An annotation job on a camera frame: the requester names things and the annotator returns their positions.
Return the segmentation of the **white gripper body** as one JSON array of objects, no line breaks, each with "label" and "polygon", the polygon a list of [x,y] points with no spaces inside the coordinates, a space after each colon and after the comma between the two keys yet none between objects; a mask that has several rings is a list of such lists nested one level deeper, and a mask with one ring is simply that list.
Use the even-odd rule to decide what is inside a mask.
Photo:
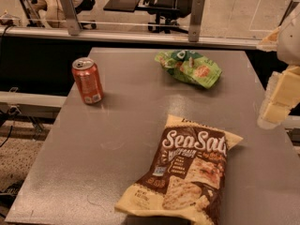
[{"label": "white gripper body", "polygon": [[293,9],[279,28],[277,58],[289,65],[300,65],[300,5]]}]

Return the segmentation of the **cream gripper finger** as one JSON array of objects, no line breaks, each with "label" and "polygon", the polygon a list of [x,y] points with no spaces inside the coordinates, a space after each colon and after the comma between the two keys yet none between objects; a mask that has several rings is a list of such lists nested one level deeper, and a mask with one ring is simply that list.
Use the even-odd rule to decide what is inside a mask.
[{"label": "cream gripper finger", "polygon": [[275,52],[278,48],[278,33],[280,27],[273,30],[268,36],[264,37],[256,46],[260,51]]},{"label": "cream gripper finger", "polygon": [[300,67],[289,65],[281,73],[273,72],[269,78],[265,97],[258,116],[258,126],[273,129],[300,103]]}]

